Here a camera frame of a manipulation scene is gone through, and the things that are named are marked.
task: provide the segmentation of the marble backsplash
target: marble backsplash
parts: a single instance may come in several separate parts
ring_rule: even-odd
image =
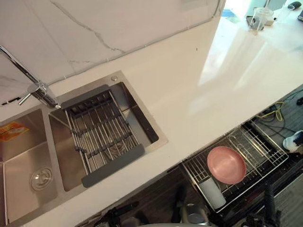
[[[0,45],[45,83],[207,21],[220,0],[0,0]],[[0,103],[31,82],[0,55]]]

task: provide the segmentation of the chrome faucet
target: chrome faucet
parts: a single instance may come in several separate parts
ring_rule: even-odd
[[[20,100],[19,105],[22,105],[30,96],[34,96],[41,103],[50,108],[59,107],[55,96],[44,82],[30,73],[4,46],[0,45],[0,53],[3,53],[7,59],[33,82],[33,84],[27,88],[28,94]]]

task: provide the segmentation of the yellow cable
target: yellow cable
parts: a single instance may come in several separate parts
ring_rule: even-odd
[[[257,117],[258,117],[258,118],[265,118],[265,117],[270,116],[270,115],[272,115],[272,114],[276,114],[276,119],[277,119],[278,121],[282,122],[282,121],[283,121],[283,116],[282,116],[282,113],[281,113],[281,108],[282,108],[284,102],[276,102],[276,103],[277,103],[277,104],[280,104],[280,106],[279,106],[279,108],[277,108],[277,110],[274,110],[274,111],[272,111],[272,112],[270,112],[270,113],[267,113],[267,114],[265,114],[265,115],[262,115],[262,116],[257,115]]]

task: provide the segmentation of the dish drying rack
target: dish drying rack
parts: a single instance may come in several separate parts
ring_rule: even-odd
[[[246,175],[241,182],[224,184],[211,175],[207,167],[207,156],[213,148],[218,146],[232,148],[243,157]],[[254,122],[250,122],[224,135],[214,144],[183,161],[182,165],[193,185],[202,194],[198,185],[210,177],[214,179],[226,199],[226,204],[216,210],[209,204],[218,213],[264,179],[287,158],[288,155],[261,128]]]
[[[139,145],[110,90],[69,106],[65,114],[86,175]]]

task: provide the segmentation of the pink bowl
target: pink bowl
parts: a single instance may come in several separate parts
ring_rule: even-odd
[[[228,147],[212,149],[207,156],[207,165],[218,181],[227,184],[241,182],[246,174],[246,165],[242,156]]]

